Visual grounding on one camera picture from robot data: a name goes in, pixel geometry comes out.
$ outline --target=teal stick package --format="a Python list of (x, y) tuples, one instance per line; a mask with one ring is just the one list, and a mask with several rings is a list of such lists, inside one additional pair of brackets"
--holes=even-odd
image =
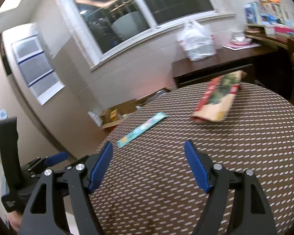
[(150, 127), (161, 121), (162, 119), (168, 117), (167, 114), (163, 112), (159, 112), (155, 114), (152, 118), (148, 119), (145, 123), (141, 124), (134, 130), (132, 130), (130, 133), (128, 133), (126, 136), (121, 138), (120, 140), (117, 141), (118, 147), (123, 147), (139, 135), (141, 135), (143, 132), (146, 132)]

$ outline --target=plastic bag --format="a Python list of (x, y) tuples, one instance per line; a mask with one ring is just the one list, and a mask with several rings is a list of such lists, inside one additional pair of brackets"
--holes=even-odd
[(191, 61), (217, 53), (210, 26), (203, 26), (196, 21), (185, 23), (183, 31), (178, 36), (178, 42)]

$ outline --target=blue rubber tip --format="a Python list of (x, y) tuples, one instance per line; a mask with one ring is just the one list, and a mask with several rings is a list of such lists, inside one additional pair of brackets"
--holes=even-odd
[(69, 156), (69, 154), (66, 152), (61, 152), (61, 153), (55, 154), (53, 156), (49, 156), (45, 160), (44, 165), (47, 167), (52, 167), (56, 164), (59, 164), (65, 160), (67, 160), (68, 156)]
[(105, 175), (109, 163), (113, 156), (113, 146), (109, 142), (106, 144), (104, 150), (101, 152), (101, 156), (95, 164), (91, 174), (90, 174), (90, 183), (88, 189), (93, 192), (100, 187), (100, 184), (103, 180), (103, 176)]
[(191, 167), (195, 180), (199, 188), (203, 189), (205, 193), (209, 193), (211, 187), (208, 182), (208, 173), (200, 161), (197, 153), (197, 149), (190, 141), (186, 141), (184, 145), (185, 157)]

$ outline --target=patterned tablecloth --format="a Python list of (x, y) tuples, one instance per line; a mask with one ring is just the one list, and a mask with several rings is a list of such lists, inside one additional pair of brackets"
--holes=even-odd
[[(101, 187), (91, 195), (107, 235), (192, 233), (208, 196), (197, 187), (185, 159), (188, 139), (230, 170), (253, 169), (278, 234), (292, 225), (294, 107), (270, 90), (242, 83), (225, 121), (199, 124), (190, 115), (206, 87), (207, 83), (192, 85), (154, 100), (107, 137), (113, 143), (113, 159)], [(170, 116), (117, 147), (117, 140), (160, 111)], [(234, 191), (229, 191), (220, 234), (226, 231), (233, 197)]]

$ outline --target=tiled wall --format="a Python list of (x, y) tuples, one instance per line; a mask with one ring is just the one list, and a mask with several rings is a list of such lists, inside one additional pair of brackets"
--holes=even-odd
[[(218, 47), (229, 41), (232, 30), (244, 26), (243, 7), (253, 0), (227, 1), (237, 14), (236, 17), (205, 22), (211, 26)], [(288, 8), (289, 13), (294, 12), (292, 0), (281, 2)], [(137, 45), (90, 72), (90, 66), (79, 52), (59, 15), (56, 2), (44, 0), (31, 22), (38, 23), (50, 53), (55, 56), (52, 63), (58, 75), (87, 110), (99, 112), (160, 88), (174, 86), (171, 63), (186, 57), (176, 43), (177, 33), (182, 28)]]

